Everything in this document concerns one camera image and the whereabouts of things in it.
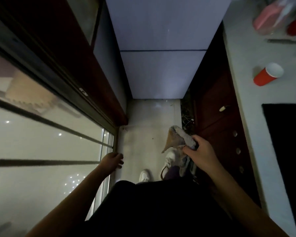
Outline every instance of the sneaker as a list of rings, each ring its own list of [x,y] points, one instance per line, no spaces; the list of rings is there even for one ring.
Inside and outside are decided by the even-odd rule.
[[[172,166],[175,166],[175,163],[178,159],[178,153],[176,150],[172,150],[166,155],[166,160],[164,162],[164,166],[162,167],[161,173],[160,173],[160,179],[163,180],[166,173],[169,171],[169,169]]]
[[[139,175],[139,182],[149,182],[151,180],[148,170],[143,170]]]

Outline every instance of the person's right arm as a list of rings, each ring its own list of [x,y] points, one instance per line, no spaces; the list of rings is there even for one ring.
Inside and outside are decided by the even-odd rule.
[[[288,237],[224,169],[211,144],[198,135],[194,135],[193,138],[199,144],[198,149],[193,151],[185,146],[183,152],[190,156],[194,163],[213,180],[233,217],[253,236]]]

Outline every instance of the countertop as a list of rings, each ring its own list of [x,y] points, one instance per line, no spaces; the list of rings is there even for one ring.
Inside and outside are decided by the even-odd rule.
[[[296,103],[296,45],[267,43],[265,38],[288,36],[284,29],[270,36],[258,35],[252,27],[256,14],[253,0],[233,1],[223,19],[224,40],[262,206],[289,236],[296,236],[293,214],[261,106]],[[280,64],[285,70],[284,76],[263,87],[256,86],[254,76],[270,62]]]

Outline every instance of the hand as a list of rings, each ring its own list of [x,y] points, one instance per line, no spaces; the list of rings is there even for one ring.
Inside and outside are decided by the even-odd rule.
[[[97,168],[105,177],[107,177],[113,171],[115,171],[116,168],[122,168],[122,164],[124,164],[124,162],[122,161],[123,158],[123,154],[108,153],[106,156],[103,157]]]
[[[191,150],[188,146],[183,147],[183,152],[187,154],[198,168],[205,171],[207,174],[221,167],[221,163],[216,157],[211,144],[198,135],[192,136],[197,141],[199,147],[196,151]]]

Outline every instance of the cup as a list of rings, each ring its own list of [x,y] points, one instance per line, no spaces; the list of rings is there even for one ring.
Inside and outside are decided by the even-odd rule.
[[[266,67],[260,71],[259,74],[253,79],[253,82],[261,87],[267,83],[281,77],[284,74],[284,69],[276,63],[269,63]]]

